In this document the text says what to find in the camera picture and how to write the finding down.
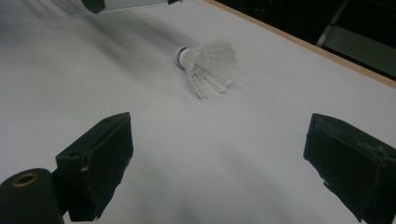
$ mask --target white table surface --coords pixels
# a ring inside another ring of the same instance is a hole
[[[199,100],[173,53],[213,39],[233,44],[238,76]],[[91,16],[0,1],[1,181],[53,171],[126,111],[134,157],[98,223],[358,223],[303,158],[311,115],[396,147],[395,89],[202,0]]]

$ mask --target white shuttlecock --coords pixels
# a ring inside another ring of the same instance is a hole
[[[216,40],[196,49],[179,48],[175,56],[199,98],[216,96],[233,83],[235,51],[224,40]]]

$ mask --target dark background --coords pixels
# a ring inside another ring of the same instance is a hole
[[[316,44],[343,0],[218,0]],[[351,0],[337,25],[396,48],[396,0]]]

